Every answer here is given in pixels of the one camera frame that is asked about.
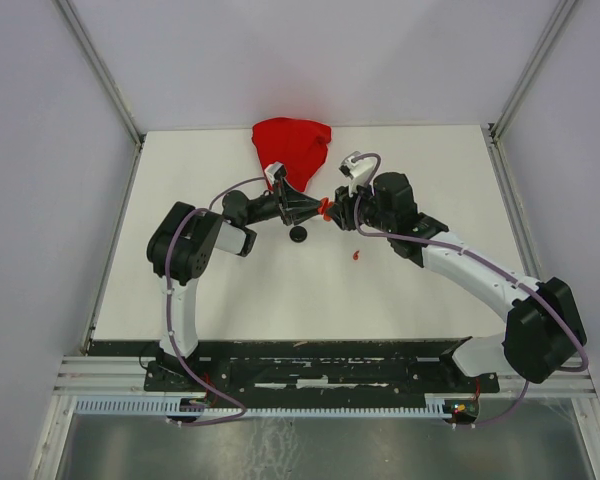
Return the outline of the orange earbud charging case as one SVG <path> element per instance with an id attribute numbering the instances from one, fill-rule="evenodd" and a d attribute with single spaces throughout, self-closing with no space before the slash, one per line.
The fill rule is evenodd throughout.
<path id="1" fill-rule="evenodd" d="M 321 205 L 318 209 L 318 213 L 327 222 L 332 220 L 332 218 L 329 214 L 329 209 L 332 207 L 332 205 L 333 205 L 333 202 L 328 197 L 324 197 L 321 199 Z"/>

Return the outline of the black earbud charging case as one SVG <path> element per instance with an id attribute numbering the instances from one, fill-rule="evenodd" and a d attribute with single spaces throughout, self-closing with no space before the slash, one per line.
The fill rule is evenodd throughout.
<path id="1" fill-rule="evenodd" d="M 292 227 L 289 231 L 289 238 L 294 243 L 302 243 L 307 239 L 307 237 L 308 237 L 308 232 L 301 225 L 296 225 L 296 226 Z"/>

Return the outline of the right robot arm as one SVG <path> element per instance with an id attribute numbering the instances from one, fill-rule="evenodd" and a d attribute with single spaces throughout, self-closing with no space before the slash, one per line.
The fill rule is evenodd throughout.
<path id="1" fill-rule="evenodd" d="M 455 283 L 489 307 L 503 332 L 460 340 L 438 368 L 447 389 L 461 391 L 475 377 L 511 369 L 541 384 L 579 355 L 588 367 L 586 333 L 571 288 L 553 277 L 541 281 L 497 265 L 468 247 L 441 221 L 421 212 L 403 174 L 379 175 L 370 185 L 342 186 L 327 215 L 343 230 L 385 238 L 393 251 Z"/>

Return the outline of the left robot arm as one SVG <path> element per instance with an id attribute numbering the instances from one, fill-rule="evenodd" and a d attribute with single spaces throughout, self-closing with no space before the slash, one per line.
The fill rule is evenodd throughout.
<path id="1" fill-rule="evenodd" d="M 280 219 L 297 226 L 320 215 L 326 202 L 295 190 L 286 180 L 250 199 L 234 186 L 213 201 L 222 211 L 175 203 L 149 240 L 146 256 L 161 282 L 165 329 L 156 363 L 178 389 L 189 390 L 201 378 L 201 366 L 192 359 L 199 344 L 196 332 L 196 292 L 211 255 L 220 250 L 248 256 L 256 242 L 252 224 Z"/>

